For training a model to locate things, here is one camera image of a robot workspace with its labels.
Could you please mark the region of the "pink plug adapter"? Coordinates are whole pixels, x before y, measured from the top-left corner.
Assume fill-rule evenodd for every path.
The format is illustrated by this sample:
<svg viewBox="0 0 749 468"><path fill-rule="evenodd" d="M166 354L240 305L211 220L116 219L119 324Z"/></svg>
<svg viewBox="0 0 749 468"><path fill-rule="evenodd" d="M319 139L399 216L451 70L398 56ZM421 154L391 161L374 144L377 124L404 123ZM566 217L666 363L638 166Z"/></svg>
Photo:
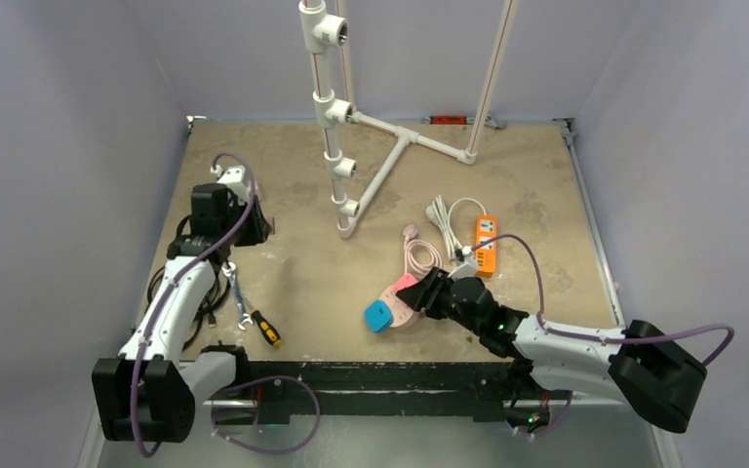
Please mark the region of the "pink plug adapter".
<svg viewBox="0 0 749 468"><path fill-rule="evenodd" d="M406 288L414 286L418 282L418 279L412 273L403 274L395 283L392 285L392 291L398 292Z"/></svg>

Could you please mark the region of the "pink round socket base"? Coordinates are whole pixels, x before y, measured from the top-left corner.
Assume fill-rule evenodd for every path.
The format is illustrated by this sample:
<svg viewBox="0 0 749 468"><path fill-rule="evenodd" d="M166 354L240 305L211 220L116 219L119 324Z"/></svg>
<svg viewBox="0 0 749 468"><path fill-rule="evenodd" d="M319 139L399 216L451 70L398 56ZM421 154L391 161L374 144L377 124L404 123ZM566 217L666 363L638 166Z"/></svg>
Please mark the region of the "pink round socket base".
<svg viewBox="0 0 749 468"><path fill-rule="evenodd" d="M412 310L396 294L393 286L384 289L379 298L385 304L390 317L388 327L390 329L404 329L414 325L420 318L421 314Z"/></svg>

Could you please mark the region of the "blue plug adapter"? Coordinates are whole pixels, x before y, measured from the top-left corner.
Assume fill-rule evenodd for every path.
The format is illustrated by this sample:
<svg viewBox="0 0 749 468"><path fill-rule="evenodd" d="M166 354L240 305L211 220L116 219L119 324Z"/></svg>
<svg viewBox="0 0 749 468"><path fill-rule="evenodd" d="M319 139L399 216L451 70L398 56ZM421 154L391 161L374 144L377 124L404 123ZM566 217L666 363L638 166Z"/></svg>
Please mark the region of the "blue plug adapter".
<svg viewBox="0 0 749 468"><path fill-rule="evenodd" d="M393 323L391 309L382 299L373 301L365 309L363 317L368 329L374 333L385 332Z"/></svg>

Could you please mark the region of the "orange power strip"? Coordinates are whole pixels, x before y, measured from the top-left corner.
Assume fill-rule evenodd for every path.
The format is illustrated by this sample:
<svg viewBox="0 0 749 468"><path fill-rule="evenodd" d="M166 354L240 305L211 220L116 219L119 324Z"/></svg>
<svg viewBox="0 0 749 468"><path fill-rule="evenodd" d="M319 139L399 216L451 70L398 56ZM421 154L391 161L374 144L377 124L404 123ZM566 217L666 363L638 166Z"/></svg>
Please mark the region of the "orange power strip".
<svg viewBox="0 0 749 468"><path fill-rule="evenodd" d="M487 244L487 241L498 234L497 228L498 220L495 216L481 214L476 219L475 242L480 248L475 249L474 253L478 263L478 277L489 279L496 272L496 246L495 243Z"/></svg>

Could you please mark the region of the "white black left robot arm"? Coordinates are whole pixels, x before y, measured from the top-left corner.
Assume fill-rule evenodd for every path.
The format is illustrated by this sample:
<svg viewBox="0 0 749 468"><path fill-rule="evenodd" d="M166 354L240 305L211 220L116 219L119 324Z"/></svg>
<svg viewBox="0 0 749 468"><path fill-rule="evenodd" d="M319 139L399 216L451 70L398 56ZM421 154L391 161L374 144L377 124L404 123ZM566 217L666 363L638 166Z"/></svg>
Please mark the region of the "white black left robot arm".
<svg viewBox="0 0 749 468"><path fill-rule="evenodd" d="M138 328L113 358L91 374L103 436L108 441L181 443L197 408L220 391L238 399L251 389L247 353L239 345L205 347L187 367L184 342L234 247L264 243L273 228L250 183L239 195L223 183L200 184L191 212L167 247L162 280Z"/></svg>

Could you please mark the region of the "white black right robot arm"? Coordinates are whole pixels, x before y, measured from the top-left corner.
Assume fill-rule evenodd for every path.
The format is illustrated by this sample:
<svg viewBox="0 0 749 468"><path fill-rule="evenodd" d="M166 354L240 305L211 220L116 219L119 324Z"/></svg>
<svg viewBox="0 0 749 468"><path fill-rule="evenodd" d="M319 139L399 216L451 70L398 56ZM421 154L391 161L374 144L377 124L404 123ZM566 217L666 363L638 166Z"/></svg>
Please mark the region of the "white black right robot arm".
<svg viewBox="0 0 749 468"><path fill-rule="evenodd" d="M653 324L625 329L562 326L494 299L475 277L439 269L397 297L429 319L456 322L490 353L513 361L511 389L583 393L628 405L646 422L683 434L707 377L706 366Z"/></svg>

